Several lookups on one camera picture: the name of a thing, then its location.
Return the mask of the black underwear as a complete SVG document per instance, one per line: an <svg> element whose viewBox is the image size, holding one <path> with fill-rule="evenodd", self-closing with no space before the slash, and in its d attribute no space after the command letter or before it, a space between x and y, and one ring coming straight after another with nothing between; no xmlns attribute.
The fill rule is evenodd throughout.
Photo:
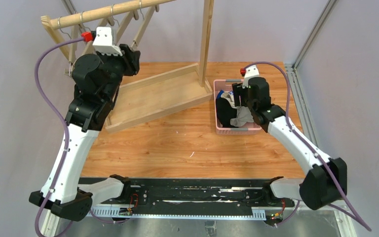
<svg viewBox="0 0 379 237"><path fill-rule="evenodd" d="M217 119L222 127L236 128L236 126L231 125L230 120L237 117L237 109L234 109L225 98L216 99L215 104Z"/></svg>

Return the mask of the blue white underwear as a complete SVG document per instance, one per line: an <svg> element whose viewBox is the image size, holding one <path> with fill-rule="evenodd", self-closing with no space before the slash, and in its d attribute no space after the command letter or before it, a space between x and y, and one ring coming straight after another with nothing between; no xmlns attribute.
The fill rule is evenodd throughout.
<svg viewBox="0 0 379 237"><path fill-rule="evenodd" d="M216 99L221 98L222 94L224 94L224 93L225 93L225 91L220 90L220 91L218 92L217 96L216 96Z"/></svg>

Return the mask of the wooden hanger with grey underwear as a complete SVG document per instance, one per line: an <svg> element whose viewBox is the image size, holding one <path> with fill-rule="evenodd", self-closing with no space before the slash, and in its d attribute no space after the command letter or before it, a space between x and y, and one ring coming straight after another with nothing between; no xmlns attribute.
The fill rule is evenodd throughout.
<svg viewBox="0 0 379 237"><path fill-rule="evenodd" d="M131 49L133 51L138 50L138 46L140 45L140 42L143 38L143 35L144 35L148 25L149 25L149 22L153 16L153 14L155 12L159 12L159 5L154 5L154 6L149 7L149 9L146 11L146 13L143 14L143 12L142 12L142 1L140 0L139 1L139 10L140 10L140 13L142 14L143 22L140 25L138 32L132 41Z"/></svg>

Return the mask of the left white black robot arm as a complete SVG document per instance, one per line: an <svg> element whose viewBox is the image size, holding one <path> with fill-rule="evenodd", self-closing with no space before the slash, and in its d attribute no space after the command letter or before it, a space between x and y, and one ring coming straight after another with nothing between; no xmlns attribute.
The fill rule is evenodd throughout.
<svg viewBox="0 0 379 237"><path fill-rule="evenodd" d="M90 148L115 106L123 77L134 76L140 69L140 51L126 44L119 48L121 55L85 54L74 65L74 99L62 119L68 135L45 185L29 197L30 203L60 218L78 222L92 206L131 194L130 180L116 174L90 185L79 183Z"/></svg>

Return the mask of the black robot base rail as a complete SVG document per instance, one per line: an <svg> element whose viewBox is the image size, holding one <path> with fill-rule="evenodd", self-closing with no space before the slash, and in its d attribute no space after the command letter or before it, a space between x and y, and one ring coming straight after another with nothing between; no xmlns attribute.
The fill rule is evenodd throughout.
<svg viewBox="0 0 379 237"><path fill-rule="evenodd" d="M127 197L103 204L134 216L251 217L253 208L279 212L294 201L272 199L267 179L130 178Z"/></svg>

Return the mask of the grey underwear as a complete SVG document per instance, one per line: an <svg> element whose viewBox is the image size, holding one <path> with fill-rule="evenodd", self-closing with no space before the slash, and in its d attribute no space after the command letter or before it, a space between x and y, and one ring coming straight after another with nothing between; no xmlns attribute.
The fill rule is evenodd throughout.
<svg viewBox="0 0 379 237"><path fill-rule="evenodd" d="M236 127L242 127L247 122L254 122L253 116L251 115L250 110L247 107L236 107L234 104L233 91L226 91L222 94L221 98L225 98L229 101L230 105L237 109L237 117L230 120L231 125Z"/></svg>

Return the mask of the wooden clip hanger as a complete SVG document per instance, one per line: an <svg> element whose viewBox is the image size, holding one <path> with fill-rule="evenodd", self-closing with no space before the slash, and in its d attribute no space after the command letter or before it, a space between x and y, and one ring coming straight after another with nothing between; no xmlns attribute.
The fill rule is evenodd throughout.
<svg viewBox="0 0 379 237"><path fill-rule="evenodd" d="M106 27L106 25L110 25L110 26L113 26L114 25L114 21L112 19L111 16L109 17L106 17L106 18L102 18L100 20L100 23L98 24L98 27ZM93 53L94 51L96 51L93 47L93 41L96 37L96 30L95 31L89 31L89 32L84 32L82 34L82 36L85 38L85 42L86 42L86 46L82 52L82 56L85 55L85 54L91 54Z"/></svg>

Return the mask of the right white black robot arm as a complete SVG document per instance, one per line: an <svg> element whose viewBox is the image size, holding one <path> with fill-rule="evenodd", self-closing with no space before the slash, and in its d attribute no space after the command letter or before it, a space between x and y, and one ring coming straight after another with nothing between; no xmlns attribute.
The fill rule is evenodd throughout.
<svg viewBox="0 0 379 237"><path fill-rule="evenodd" d="M279 141L305 173L302 180L275 177L266 184L270 199L289 198L318 210L342 199L347 191L347 165L318 149L292 123L280 106L271 102L265 78L233 83L235 104L247 107L254 122Z"/></svg>

